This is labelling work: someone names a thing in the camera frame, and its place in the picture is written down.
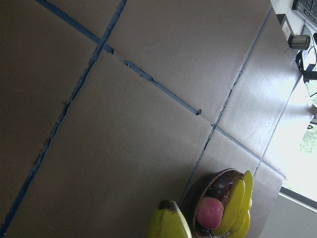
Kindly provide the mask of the silver metal cylinder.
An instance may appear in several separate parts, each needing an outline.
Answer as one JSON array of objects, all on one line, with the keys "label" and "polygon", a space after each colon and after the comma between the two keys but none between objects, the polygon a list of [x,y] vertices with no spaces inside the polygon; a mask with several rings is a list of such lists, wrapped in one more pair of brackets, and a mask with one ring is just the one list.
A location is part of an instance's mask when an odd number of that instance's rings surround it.
[{"label": "silver metal cylinder", "polygon": [[290,47],[294,50],[307,50],[310,46],[311,38],[309,35],[296,35],[290,42]]}]

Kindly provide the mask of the black box with label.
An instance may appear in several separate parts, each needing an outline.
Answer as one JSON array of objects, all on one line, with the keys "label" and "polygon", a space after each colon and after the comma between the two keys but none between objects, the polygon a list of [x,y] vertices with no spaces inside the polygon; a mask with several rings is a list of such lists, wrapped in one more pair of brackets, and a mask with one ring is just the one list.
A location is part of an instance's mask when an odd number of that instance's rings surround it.
[{"label": "black box with label", "polygon": [[290,22],[286,16],[286,14],[277,14],[276,15],[279,24],[282,28],[282,32],[286,38],[286,41],[289,42],[294,37],[294,32],[292,30],[292,27],[290,25]]}]

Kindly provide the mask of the yellow banana pale green side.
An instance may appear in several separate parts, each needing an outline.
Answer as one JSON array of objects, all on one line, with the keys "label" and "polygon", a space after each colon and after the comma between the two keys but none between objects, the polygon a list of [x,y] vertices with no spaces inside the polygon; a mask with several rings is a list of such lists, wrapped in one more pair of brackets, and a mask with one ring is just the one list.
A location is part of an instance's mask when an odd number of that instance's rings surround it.
[{"label": "yellow banana pale green side", "polygon": [[245,182],[242,179],[236,180],[230,191],[220,225],[217,229],[212,231],[214,236],[221,236],[230,230],[240,211],[244,199],[244,193]]}]

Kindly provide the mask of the dark purple eggplant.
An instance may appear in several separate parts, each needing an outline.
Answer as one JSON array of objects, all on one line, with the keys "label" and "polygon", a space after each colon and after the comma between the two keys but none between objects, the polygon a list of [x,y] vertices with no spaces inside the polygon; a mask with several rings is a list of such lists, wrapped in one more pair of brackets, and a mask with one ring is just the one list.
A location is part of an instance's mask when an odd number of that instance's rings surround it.
[{"label": "dark purple eggplant", "polygon": [[242,178],[242,173],[238,171],[228,171],[219,176],[213,184],[206,190],[204,197],[213,197],[222,202],[227,203],[230,191],[236,180]]}]

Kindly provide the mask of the red apple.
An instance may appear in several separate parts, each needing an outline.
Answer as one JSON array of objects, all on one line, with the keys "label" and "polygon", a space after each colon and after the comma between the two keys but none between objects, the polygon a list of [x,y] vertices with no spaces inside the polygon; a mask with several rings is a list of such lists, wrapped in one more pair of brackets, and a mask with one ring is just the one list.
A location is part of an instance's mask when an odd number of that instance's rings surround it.
[{"label": "red apple", "polygon": [[198,207],[196,219],[202,227],[214,230],[221,223],[223,211],[223,204],[218,199],[204,197]]}]

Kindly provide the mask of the brown wicker basket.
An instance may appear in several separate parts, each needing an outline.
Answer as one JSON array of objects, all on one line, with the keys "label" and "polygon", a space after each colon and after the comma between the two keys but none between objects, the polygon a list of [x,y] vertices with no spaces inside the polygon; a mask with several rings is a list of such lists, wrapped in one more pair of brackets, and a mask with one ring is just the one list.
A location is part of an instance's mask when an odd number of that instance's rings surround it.
[{"label": "brown wicker basket", "polygon": [[230,182],[235,182],[241,179],[243,174],[233,168],[225,169],[220,172],[209,174],[200,178],[188,190],[180,203],[180,210],[183,212],[184,217],[190,228],[192,237],[194,238],[227,238],[230,231],[225,231],[219,235],[214,235],[208,229],[202,228],[196,223],[197,209],[203,197],[205,197],[208,189],[218,180],[229,179]]}]

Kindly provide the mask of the yellow banana with dark tip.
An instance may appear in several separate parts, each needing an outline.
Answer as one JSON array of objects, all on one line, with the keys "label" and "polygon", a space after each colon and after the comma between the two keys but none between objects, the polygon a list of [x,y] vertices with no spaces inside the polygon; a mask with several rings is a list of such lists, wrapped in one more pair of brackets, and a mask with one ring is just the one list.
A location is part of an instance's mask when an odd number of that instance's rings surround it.
[{"label": "yellow banana with dark tip", "polygon": [[151,219],[147,238],[191,238],[191,231],[178,205],[162,200]]}]

